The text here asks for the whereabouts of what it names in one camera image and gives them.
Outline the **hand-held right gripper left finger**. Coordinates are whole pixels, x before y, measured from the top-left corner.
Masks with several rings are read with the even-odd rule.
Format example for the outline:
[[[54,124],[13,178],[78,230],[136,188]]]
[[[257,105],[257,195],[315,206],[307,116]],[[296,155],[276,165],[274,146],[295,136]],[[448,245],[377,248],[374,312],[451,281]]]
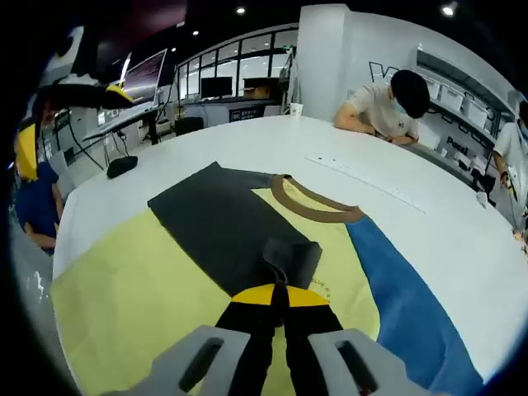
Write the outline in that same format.
[[[153,361],[151,371],[110,395],[259,395],[272,361],[273,284],[235,295],[214,326],[201,325]]]

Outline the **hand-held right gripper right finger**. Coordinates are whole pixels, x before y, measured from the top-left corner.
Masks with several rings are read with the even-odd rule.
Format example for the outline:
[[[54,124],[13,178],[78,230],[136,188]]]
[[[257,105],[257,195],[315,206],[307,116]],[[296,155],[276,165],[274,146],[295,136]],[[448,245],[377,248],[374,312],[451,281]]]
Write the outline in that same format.
[[[302,395],[426,395],[404,362],[357,329],[345,329],[323,297],[285,288],[286,360]]]

